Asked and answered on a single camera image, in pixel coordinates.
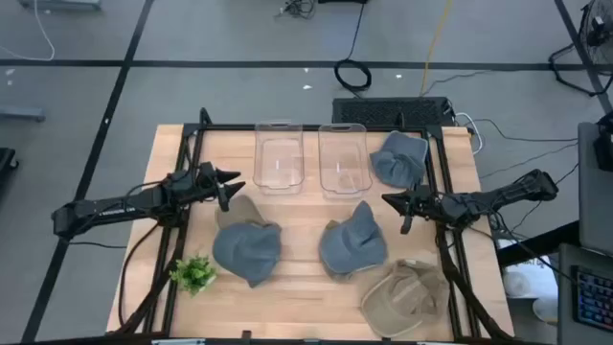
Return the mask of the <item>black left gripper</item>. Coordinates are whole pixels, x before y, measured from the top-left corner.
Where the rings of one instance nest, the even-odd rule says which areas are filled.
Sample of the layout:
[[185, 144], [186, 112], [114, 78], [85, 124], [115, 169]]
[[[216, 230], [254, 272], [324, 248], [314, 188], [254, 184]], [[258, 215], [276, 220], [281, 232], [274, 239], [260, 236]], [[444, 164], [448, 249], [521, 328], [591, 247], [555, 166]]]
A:
[[229, 199], [245, 186], [245, 182], [225, 183], [238, 177], [240, 177], [240, 172], [223, 171], [215, 168], [211, 162], [204, 162], [198, 166], [194, 185], [201, 194], [201, 200], [215, 198], [220, 209], [227, 212], [229, 210]]

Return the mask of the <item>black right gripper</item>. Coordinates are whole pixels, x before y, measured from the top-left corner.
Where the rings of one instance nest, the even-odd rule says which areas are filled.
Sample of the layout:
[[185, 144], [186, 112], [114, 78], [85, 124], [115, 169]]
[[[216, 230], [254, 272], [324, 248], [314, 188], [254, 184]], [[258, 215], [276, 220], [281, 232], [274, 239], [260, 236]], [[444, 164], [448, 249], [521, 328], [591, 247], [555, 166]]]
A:
[[421, 186], [415, 191], [383, 194], [381, 197], [400, 215], [404, 216], [404, 221], [400, 228], [402, 235], [409, 233], [414, 217], [434, 221], [439, 221], [443, 218], [438, 194], [431, 192], [428, 187]]

